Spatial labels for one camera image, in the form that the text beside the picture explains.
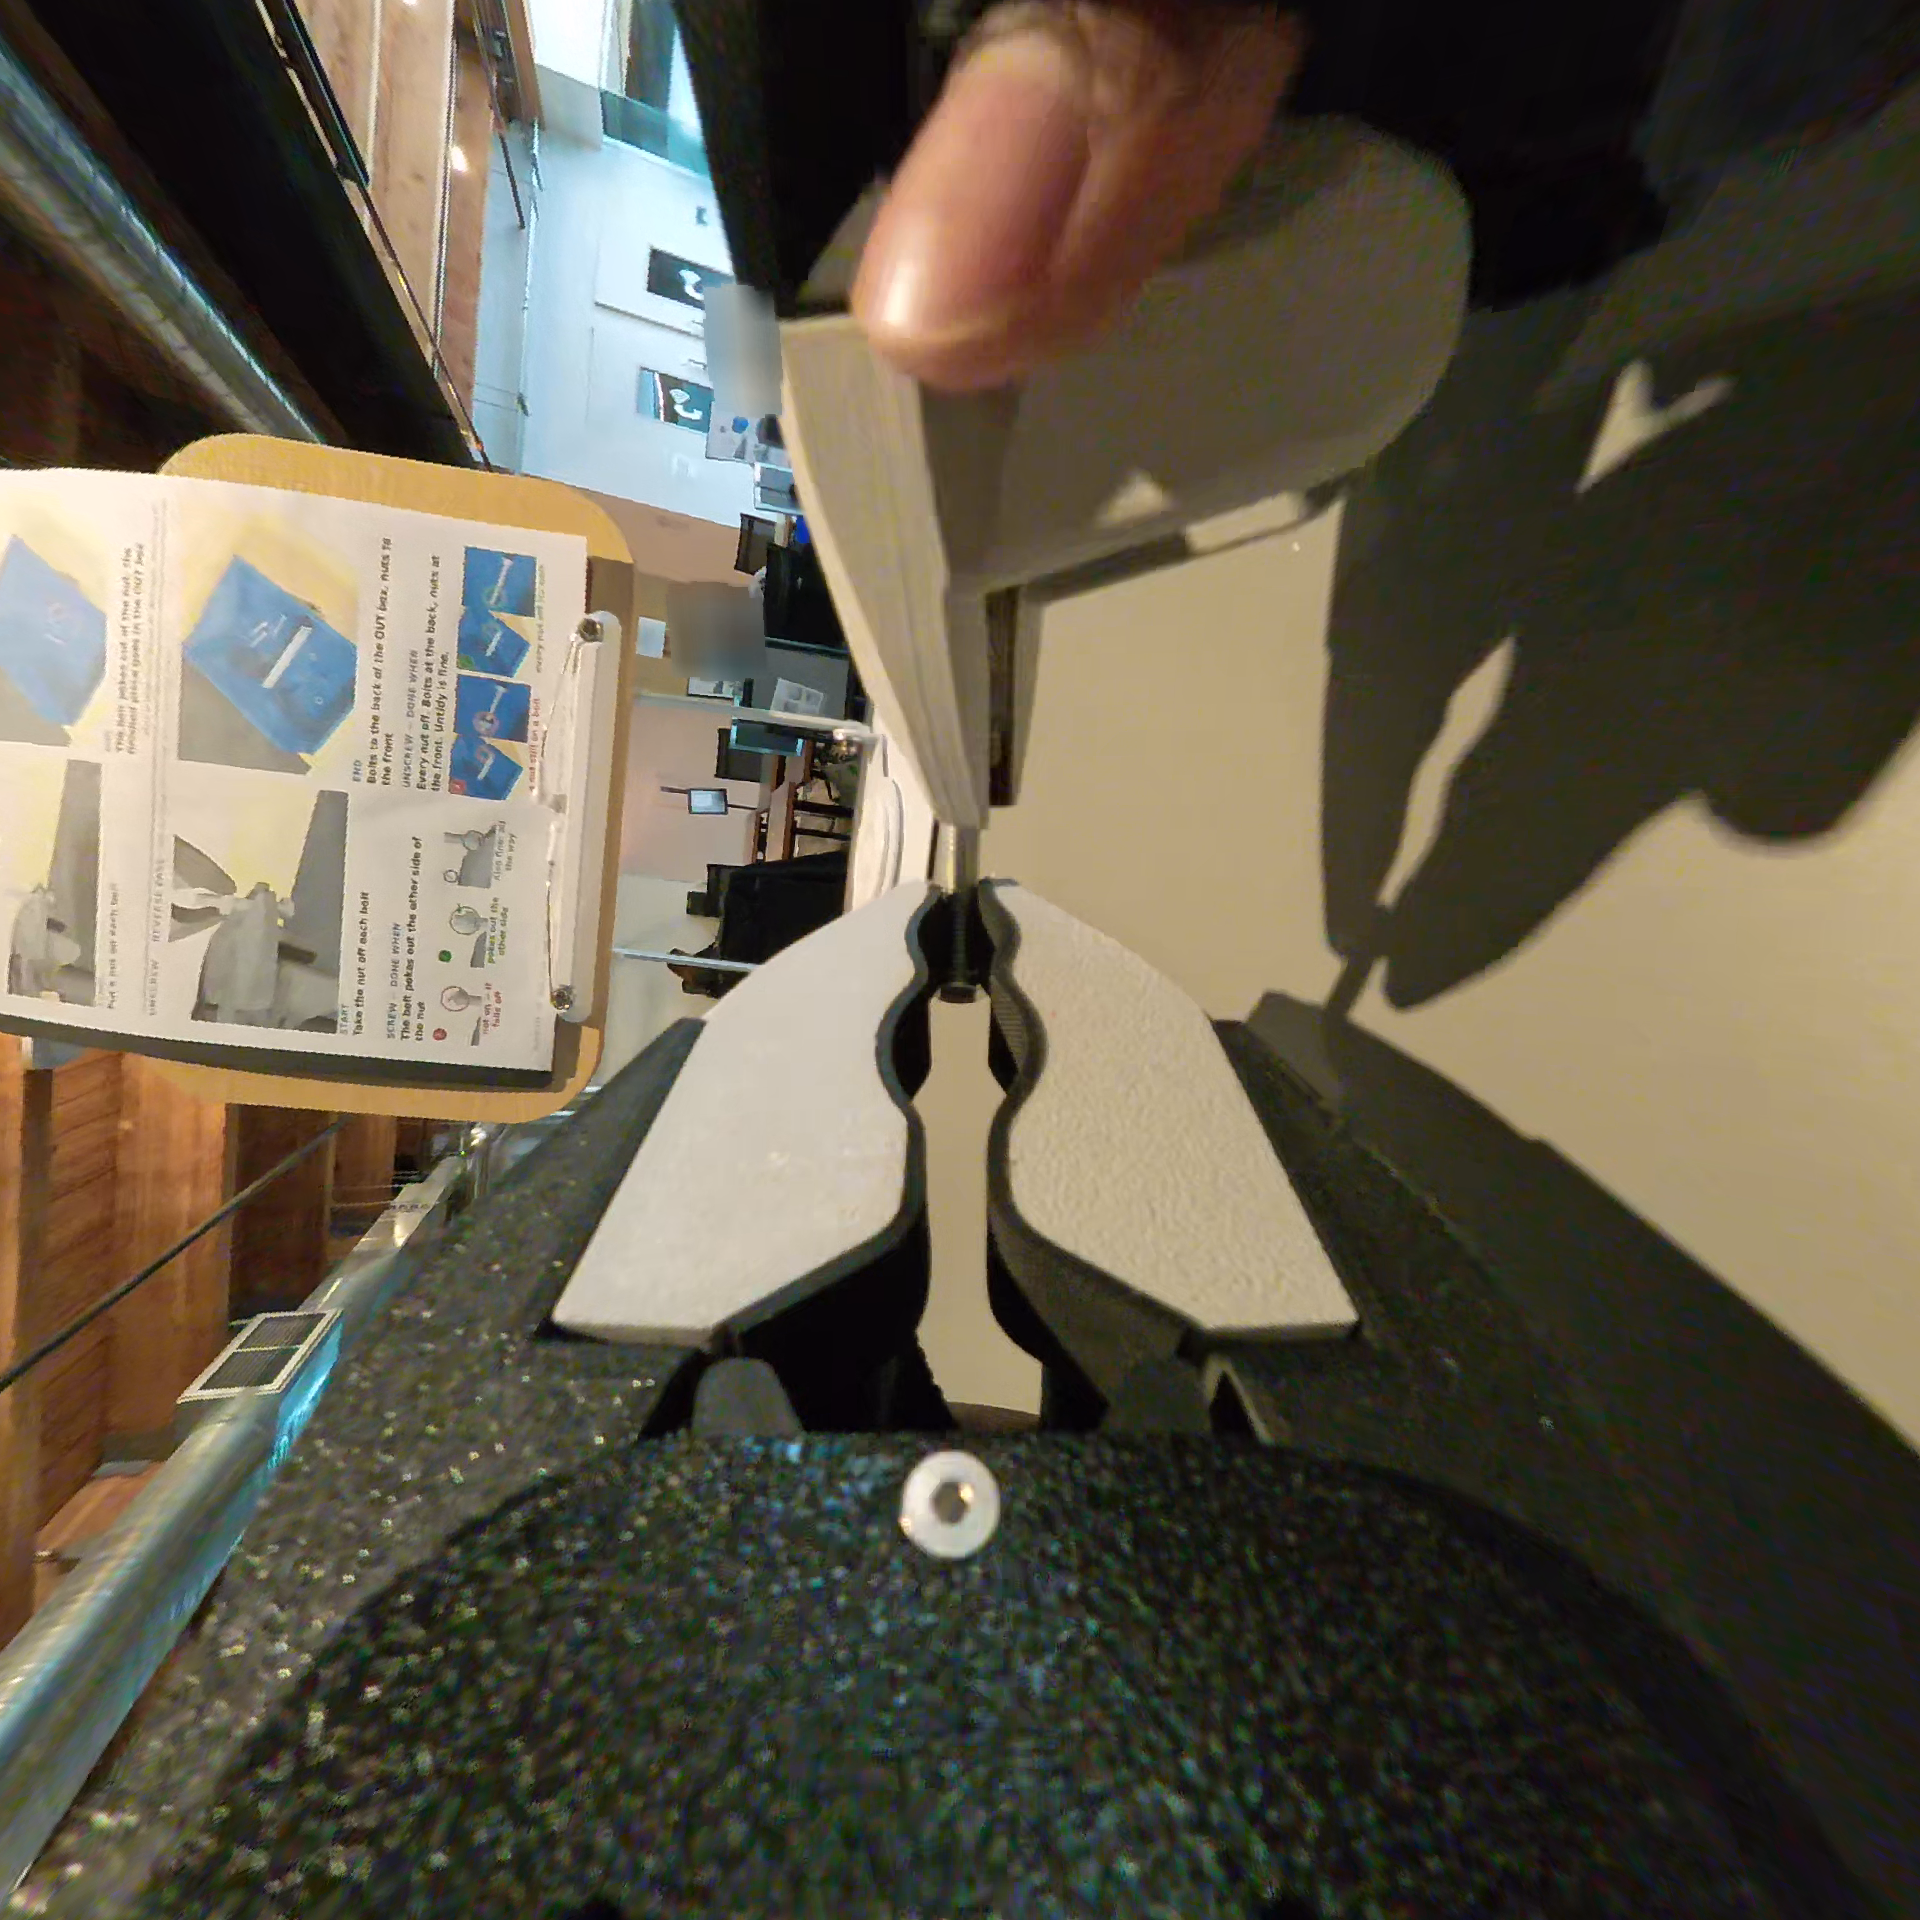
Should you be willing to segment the white base board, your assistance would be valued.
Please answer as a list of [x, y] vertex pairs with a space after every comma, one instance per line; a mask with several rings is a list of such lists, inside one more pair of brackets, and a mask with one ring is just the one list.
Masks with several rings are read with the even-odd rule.
[[905, 865], [905, 793], [889, 736], [873, 729], [858, 744], [854, 826], [848, 848], [846, 913], [891, 893]]

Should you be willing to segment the person's right hand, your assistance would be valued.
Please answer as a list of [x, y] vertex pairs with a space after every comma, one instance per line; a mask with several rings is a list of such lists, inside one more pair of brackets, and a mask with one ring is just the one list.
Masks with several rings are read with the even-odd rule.
[[1000, 4], [885, 191], [849, 314], [983, 394], [1088, 346], [1257, 156], [1305, 60], [1279, 4]]

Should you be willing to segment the silver ventilation duct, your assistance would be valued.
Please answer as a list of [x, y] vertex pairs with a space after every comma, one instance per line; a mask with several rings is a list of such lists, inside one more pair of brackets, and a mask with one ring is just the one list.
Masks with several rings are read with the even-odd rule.
[[257, 436], [325, 442], [320, 424], [269, 373], [8, 47], [1, 201], [215, 416]]

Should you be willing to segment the printed instruction sheet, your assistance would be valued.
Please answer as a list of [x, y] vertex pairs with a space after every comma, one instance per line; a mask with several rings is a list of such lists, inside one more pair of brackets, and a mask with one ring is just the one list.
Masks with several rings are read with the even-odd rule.
[[184, 1066], [538, 1088], [587, 1004], [577, 536], [5, 471], [1, 1016]]

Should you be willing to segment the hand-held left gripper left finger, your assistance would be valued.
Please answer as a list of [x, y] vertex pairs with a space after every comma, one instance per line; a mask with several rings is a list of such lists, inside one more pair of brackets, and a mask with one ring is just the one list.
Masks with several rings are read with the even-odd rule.
[[712, 1009], [552, 1305], [557, 1332], [723, 1348], [885, 1265], [906, 1276], [880, 1292], [922, 1299], [926, 1141], [897, 1042], [922, 1013], [937, 900], [905, 880]]

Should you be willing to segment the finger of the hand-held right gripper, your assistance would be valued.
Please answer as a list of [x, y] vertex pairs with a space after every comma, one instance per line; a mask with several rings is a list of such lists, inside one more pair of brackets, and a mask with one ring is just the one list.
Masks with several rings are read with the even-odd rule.
[[881, 363], [848, 314], [878, 196], [779, 325], [782, 427], [857, 673], [933, 815], [976, 829], [990, 592], [1371, 463], [1449, 365], [1472, 215], [1440, 160], [1287, 121], [1091, 344], [958, 395]]
[[992, 660], [990, 698], [990, 804], [1017, 804], [1023, 757], [1033, 729], [1039, 677], [1045, 613], [1063, 602], [1103, 588], [1158, 577], [1187, 561], [1226, 553], [1269, 537], [1290, 537], [1311, 520], [1331, 511], [1351, 479], [1337, 475], [1305, 491], [1257, 500], [1171, 533], [1136, 540], [1095, 561], [1054, 568], [1038, 579], [1008, 586], [986, 596], [986, 640]]

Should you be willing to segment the metal rail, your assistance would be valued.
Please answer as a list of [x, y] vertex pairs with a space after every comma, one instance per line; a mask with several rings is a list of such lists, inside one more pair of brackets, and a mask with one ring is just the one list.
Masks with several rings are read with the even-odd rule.
[[145, 1491], [81, 1555], [5, 1658], [5, 1825], [50, 1819], [75, 1797], [187, 1619], [230, 1560], [310, 1419], [342, 1348], [367, 1321], [413, 1240], [446, 1225], [463, 1165], [446, 1162], [398, 1189], [374, 1225], [299, 1305], [342, 1315], [338, 1355], [280, 1397], [176, 1408], [174, 1449]]

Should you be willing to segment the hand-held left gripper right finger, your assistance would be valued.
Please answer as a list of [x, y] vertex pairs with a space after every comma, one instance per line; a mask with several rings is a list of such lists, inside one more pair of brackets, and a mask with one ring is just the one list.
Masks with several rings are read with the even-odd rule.
[[992, 1250], [1070, 1357], [1345, 1338], [1360, 1315], [1205, 1009], [1018, 882], [983, 880]]

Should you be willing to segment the white clip bar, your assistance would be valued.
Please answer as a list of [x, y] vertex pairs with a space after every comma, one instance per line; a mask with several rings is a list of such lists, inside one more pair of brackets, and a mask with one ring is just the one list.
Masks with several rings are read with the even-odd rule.
[[608, 823], [618, 770], [623, 639], [608, 611], [587, 613], [566, 645], [545, 712], [537, 803], [545, 815], [545, 991], [550, 1009], [587, 1025], [600, 1000]]

